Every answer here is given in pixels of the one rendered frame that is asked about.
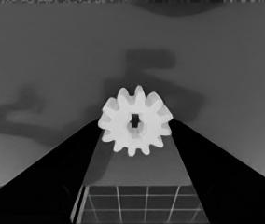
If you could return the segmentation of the small white toothed gear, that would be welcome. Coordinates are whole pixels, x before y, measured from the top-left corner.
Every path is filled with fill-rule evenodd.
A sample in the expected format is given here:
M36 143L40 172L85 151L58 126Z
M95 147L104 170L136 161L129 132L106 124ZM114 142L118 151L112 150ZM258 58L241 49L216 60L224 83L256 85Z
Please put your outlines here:
M169 122L174 118L160 96L149 95L137 85L134 95L121 88L117 97L110 97L102 108L98 127L104 131L102 141L114 142L113 150L126 148L129 157L138 149L144 155L150 154L150 147L163 148L163 136L172 134Z

